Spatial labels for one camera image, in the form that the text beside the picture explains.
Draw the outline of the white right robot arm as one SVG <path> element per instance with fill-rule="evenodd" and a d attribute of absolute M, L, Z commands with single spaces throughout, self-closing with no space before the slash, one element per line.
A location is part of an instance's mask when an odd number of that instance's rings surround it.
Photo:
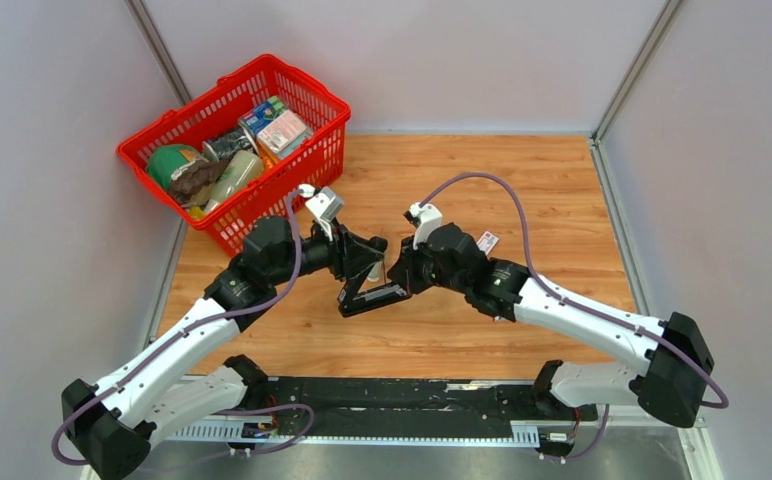
<path fill-rule="evenodd" d="M 697 322 L 624 312 L 559 287 L 526 266 L 487 256 L 453 223 L 426 242 L 401 243 L 388 278 L 408 295 L 436 286 L 461 294 L 478 312 L 547 328 L 578 340 L 613 362 L 547 362 L 532 392 L 535 410 L 560 417 L 570 407 L 639 405 L 675 427 L 694 425 L 715 362 Z"/>

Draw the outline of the black stapler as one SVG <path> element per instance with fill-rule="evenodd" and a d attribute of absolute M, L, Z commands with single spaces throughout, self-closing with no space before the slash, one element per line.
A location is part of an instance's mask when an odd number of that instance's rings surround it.
<path fill-rule="evenodd" d="M 409 300 L 411 294 L 404 292 L 399 286 L 392 282 L 388 282 L 383 285 L 362 291 L 364 298 L 368 301 L 367 308 L 364 312 L 340 312 L 339 314 L 344 317 L 352 317 L 362 313 L 366 313 L 378 308 L 383 308 L 398 302 Z"/>

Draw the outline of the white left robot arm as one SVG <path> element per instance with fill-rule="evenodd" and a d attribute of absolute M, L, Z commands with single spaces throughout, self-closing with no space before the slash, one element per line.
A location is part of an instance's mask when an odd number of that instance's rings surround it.
<path fill-rule="evenodd" d="M 196 421 L 236 407 L 258 413 L 268 389 L 245 356 L 224 362 L 201 382 L 178 382 L 278 304 L 300 277 L 328 270 L 351 287 L 383 260 L 387 246 L 386 239 L 364 238 L 335 219 L 315 220 L 303 237 L 293 217 L 260 218 L 242 250 L 171 329 L 110 374 L 64 388 L 54 457 L 73 464 L 60 450 L 67 439 L 81 455 L 77 465 L 101 479 L 124 479 L 159 443 Z"/>

